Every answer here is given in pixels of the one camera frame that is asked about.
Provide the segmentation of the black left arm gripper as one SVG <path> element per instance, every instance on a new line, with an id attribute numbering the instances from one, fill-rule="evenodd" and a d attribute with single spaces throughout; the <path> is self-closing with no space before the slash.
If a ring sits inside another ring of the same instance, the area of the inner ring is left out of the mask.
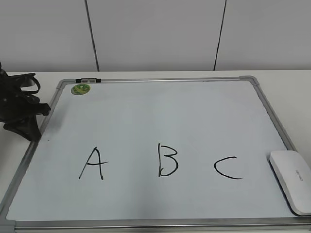
<path id="1" fill-rule="evenodd" d="M 35 115 L 48 116 L 51 108 L 47 103 L 40 103 L 35 96 L 39 90 L 35 73 L 9 76 L 4 69 L 0 70 L 0 121 L 5 123 L 5 130 L 28 141 L 41 138 Z M 34 116 L 24 118 L 29 112 Z"/>

